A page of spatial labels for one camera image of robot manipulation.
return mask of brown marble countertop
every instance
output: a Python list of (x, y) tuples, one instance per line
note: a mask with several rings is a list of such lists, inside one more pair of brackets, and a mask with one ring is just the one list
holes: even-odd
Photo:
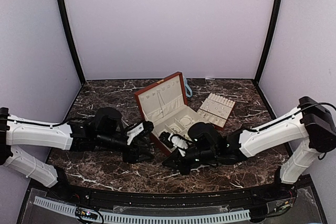
[[(88, 81), (74, 102), (70, 116), (91, 116), (101, 107), (117, 108), (125, 125), (138, 122), (140, 113), (134, 92), (157, 80)], [(188, 105), (195, 111), (209, 93), (236, 101), (223, 135), (236, 129), (256, 127), (271, 120), (250, 80), (189, 79), (193, 96)], [(288, 159), (283, 145), (268, 149), (245, 162), (217, 168), (201, 166), (190, 175), (163, 167), (165, 156), (154, 148), (151, 162), (126, 164), (111, 151), (68, 152), (53, 149), (48, 164), (62, 167), (73, 185), (132, 193), (204, 193), (270, 184), (275, 170)]]

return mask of white wall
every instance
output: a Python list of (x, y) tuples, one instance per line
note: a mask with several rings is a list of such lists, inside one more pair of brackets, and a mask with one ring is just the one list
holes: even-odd
[[(260, 83), (277, 116), (297, 106), (304, 95), (336, 104), (335, 52), (336, 0), (282, 0)], [(335, 167), (333, 151), (308, 170), (329, 223), (336, 223)]]
[[(80, 83), (57, 0), (0, 0), (0, 106), (27, 119), (61, 121)], [(45, 160), (48, 149), (25, 148)], [(12, 224), (29, 180), (0, 166), (0, 222)]]
[(254, 78), (274, 0), (66, 0), (87, 79)]

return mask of black metal frame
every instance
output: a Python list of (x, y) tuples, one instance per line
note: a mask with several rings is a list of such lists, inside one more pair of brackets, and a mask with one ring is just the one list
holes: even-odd
[(72, 33), (71, 33), (71, 29), (70, 29), (70, 23), (69, 23), (69, 19), (68, 19), (68, 14), (67, 14), (67, 9), (65, 6), (65, 1), (64, 0), (57, 0), (58, 3), (58, 8), (59, 8), (59, 13), (61, 15), (61, 19), (62, 19), (62, 23), (63, 23), (63, 29), (65, 32), (65, 36), (67, 38), (67, 42), (68, 42), (68, 46), (69, 46), (69, 50), (71, 53), (71, 57), (73, 60), (73, 64), (75, 65), (75, 69), (79, 78), (80, 83), (83, 85), (85, 83), (85, 77), (84, 77), (84, 73), (82, 70), (82, 67), (80, 65), (80, 61), (78, 58), (78, 54), (76, 51), (76, 46), (74, 43), (74, 38), (72, 37)]
[(278, 14), (280, 10), (280, 3), (281, 3), (281, 0), (274, 0), (274, 3), (273, 3), (272, 15), (271, 15), (271, 19), (270, 19), (269, 26), (268, 26), (268, 31), (266, 35), (263, 52), (261, 54), (256, 76), (254, 77), (254, 81), (257, 84), (259, 84), (261, 76), (263, 75), (269, 49), (271, 47), (271, 43), (273, 40), (273, 35), (274, 35), (275, 27), (276, 27), (277, 20), (278, 20)]

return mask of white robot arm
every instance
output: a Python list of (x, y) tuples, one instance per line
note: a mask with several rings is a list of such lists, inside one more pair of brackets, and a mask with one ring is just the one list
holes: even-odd
[(279, 180), (277, 183), (294, 184), (322, 153), (336, 148), (336, 129), (331, 113), (320, 105), (326, 103), (316, 103), (309, 97), (303, 97), (299, 102), (298, 107), (271, 122), (253, 129), (240, 129), (226, 137), (221, 137), (211, 124), (205, 123), (196, 123), (189, 129), (191, 144), (177, 134), (162, 133), (160, 140), (168, 147), (176, 147), (163, 165), (189, 174), (191, 168), (200, 164), (232, 165), (274, 146), (302, 140), (275, 175)]
[(137, 163), (153, 158), (138, 141), (153, 130), (152, 122), (140, 122), (124, 129), (121, 114), (113, 108), (102, 108), (83, 123), (45, 123), (22, 119), (0, 109), (0, 165), (12, 168), (53, 187), (66, 180), (58, 167), (47, 165), (23, 151), (18, 145), (36, 145), (70, 151), (93, 151), (96, 146), (123, 153), (123, 161)]

